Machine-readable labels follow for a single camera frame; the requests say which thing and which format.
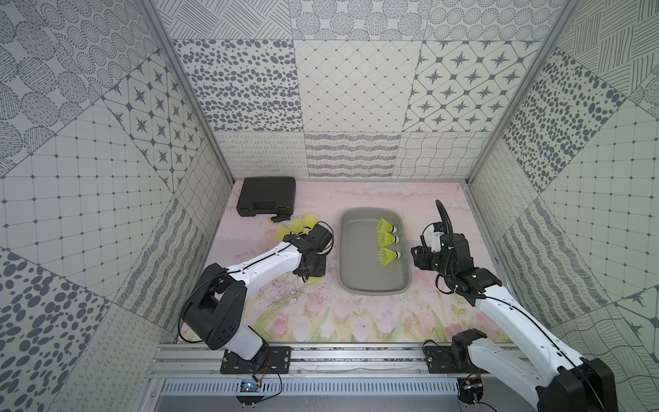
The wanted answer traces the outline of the grey plastic storage box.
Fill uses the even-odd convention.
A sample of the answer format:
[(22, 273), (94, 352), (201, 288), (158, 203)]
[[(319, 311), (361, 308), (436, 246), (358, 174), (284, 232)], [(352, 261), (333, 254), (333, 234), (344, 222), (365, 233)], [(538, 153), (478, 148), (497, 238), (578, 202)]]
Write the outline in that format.
[[(379, 262), (377, 222), (384, 218), (396, 226), (400, 241), (387, 248), (400, 259), (382, 266)], [(355, 208), (344, 211), (339, 227), (338, 279), (342, 287), (357, 295), (398, 295), (412, 281), (411, 255), (403, 219), (389, 209)]]

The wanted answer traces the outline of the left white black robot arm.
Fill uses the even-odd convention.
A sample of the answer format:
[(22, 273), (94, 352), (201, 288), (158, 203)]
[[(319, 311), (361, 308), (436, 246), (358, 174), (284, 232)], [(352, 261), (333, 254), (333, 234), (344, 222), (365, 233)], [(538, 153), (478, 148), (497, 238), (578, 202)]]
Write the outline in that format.
[(224, 348), (261, 367), (268, 362), (268, 344), (242, 324), (246, 300), (286, 274), (303, 283), (322, 278), (333, 245), (334, 232), (319, 221), (284, 235), (273, 249), (246, 262), (207, 266), (180, 309), (178, 324), (187, 324), (210, 350)]

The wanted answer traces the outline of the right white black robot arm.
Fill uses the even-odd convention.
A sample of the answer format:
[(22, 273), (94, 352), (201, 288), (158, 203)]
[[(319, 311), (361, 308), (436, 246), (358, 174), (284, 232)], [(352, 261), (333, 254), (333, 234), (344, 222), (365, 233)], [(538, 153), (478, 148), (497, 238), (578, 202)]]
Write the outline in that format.
[(433, 271), (447, 293), (468, 304), (506, 333), (525, 355), (510, 355), (485, 332), (469, 329), (451, 339), (449, 358), (459, 370), (484, 370), (538, 411), (616, 411), (614, 373), (587, 359), (535, 319), (491, 271), (475, 266), (461, 233), (436, 233), (432, 245), (411, 250), (414, 266)]

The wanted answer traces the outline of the black connector box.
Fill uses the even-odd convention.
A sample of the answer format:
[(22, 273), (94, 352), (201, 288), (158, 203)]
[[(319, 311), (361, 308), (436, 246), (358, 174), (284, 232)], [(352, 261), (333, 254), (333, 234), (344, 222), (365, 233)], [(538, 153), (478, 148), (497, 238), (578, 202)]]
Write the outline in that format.
[(483, 383), (480, 379), (465, 379), (458, 390), (458, 400), (466, 405), (480, 403), (484, 394)]

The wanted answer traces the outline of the black plastic tool case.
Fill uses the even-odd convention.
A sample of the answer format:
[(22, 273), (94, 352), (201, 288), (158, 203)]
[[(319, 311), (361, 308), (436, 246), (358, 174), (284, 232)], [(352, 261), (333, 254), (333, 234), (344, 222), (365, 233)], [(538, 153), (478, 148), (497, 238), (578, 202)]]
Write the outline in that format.
[(240, 216), (292, 216), (294, 212), (296, 180), (294, 177), (245, 178), (237, 202)]

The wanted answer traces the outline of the pink floral table mat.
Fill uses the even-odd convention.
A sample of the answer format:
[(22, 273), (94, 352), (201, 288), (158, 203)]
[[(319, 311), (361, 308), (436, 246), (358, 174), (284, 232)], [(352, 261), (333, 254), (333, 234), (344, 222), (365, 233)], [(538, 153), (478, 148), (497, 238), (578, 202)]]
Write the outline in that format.
[[(347, 209), (374, 207), (395, 211), (412, 246), (429, 236), (427, 224), (446, 207), (455, 230), (465, 235), (475, 264), (493, 262), (463, 189), (457, 183), (301, 181), (295, 212), (314, 214), (338, 229)], [(467, 329), (484, 331), (498, 343), (506, 335), (460, 297), (441, 293), (434, 273), (414, 271), (409, 288), (398, 295), (355, 295), (345, 290), (328, 260), (320, 281), (282, 276), (245, 302), (243, 321), (270, 342), (444, 343)]]

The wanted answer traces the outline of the small green circuit board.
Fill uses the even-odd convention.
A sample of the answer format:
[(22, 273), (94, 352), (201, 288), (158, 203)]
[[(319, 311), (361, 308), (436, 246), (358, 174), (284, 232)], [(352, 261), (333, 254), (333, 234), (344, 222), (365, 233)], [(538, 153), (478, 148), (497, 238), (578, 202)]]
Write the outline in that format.
[(240, 394), (261, 393), (262, 389), (259, 383), (253, 379), (243, 379), (240, 382)]

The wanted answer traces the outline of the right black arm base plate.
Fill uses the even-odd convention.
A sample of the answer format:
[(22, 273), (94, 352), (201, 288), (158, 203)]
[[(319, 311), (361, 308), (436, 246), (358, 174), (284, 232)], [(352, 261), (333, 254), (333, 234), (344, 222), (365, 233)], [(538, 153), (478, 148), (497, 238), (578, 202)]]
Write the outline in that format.
[(463, 331), (451, 339), (451, 345), (439, 345), (433, 340), (422, 344), (429, 374), (473, 374), (480, 369), (472, 362), (469, 347), (474, 341), (487, 338), (487, 335), (477, 329)]

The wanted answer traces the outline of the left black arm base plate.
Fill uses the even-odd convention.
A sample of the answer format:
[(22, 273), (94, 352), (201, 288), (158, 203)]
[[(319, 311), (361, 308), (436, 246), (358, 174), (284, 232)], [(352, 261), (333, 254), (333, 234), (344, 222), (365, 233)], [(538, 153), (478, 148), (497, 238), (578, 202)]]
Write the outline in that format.
[(268, 346), (248, 360), (226, 350), (221, 363), (221, 374), (288, 374), (291, 363), (290, 346)]

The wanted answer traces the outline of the aluminium mounting rail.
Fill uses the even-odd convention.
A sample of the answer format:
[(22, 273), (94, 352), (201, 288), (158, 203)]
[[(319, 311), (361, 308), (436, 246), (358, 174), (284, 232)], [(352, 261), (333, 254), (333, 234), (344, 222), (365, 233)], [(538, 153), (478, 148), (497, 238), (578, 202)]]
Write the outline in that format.
[[(291, 363), (284, 376), (326, 376), (375, 374), (378, 377), (399, 374), (429, 374), (423, 352), (423, 343), (276, 343), (272, 346), (290, 346)], [(521, 371), (536, 382), (543, 379), (542, 368), (531, 362), (513, 344), (478, 341), (469, 347), (472, 362), (486, 372), (491, 366), (501, 376), (518, 359)], [(221, 374), (222, 358), (226, 350), (208, 350), (202, 344), (163, 344), (156, 350), (147, 370), (152, 378), (205, 378)], [(227, 376), (261, 376), (261, 374), (228, 374)]]

